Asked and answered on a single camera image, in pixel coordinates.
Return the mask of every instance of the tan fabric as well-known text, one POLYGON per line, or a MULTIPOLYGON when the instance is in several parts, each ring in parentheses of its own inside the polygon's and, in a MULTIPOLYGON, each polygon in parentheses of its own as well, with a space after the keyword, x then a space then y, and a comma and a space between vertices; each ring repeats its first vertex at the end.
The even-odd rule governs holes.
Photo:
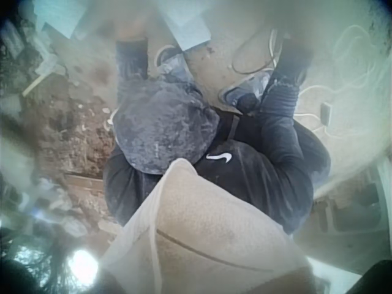
POLYGON ((102 257, 127 293, 246 293, 306 268, 266 214, 174 161, 102 257))

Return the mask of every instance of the white swoosh logo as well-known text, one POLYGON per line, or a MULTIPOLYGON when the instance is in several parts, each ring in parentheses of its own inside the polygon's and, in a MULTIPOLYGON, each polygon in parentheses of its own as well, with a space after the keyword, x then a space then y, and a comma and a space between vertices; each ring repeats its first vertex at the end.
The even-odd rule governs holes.
POLYGON ((218 159, 226 158, 226 163, 227 163, 227 162, 229 162, 232 159, 232 155, 230 153, 222 153, 221 155, 214 155, 214 156, 211 156, 211 155, 207 154, 206 158, 207 159, 212 159, 212 160, 218 160, 218 159))

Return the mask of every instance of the person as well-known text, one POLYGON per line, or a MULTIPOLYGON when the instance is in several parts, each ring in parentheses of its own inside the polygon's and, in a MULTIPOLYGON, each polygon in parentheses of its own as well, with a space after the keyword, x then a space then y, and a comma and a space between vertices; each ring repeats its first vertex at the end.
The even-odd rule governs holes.
POLYGON ((148 78, 147 49, 147 38, 139 34, 122 35, 116 43, 116 144, 105 166, 104 186, 118 223, 124 226, 170 163, 184 158, 201 177, 255 206, 287 234, 301 227, 314 189, 330 172, 326 148, 293 120, 311 52, 286 38, 273 71, 222 91, 221 101, 238 114, 203 100, 175 47, 158 52, 161 75, 148 78))

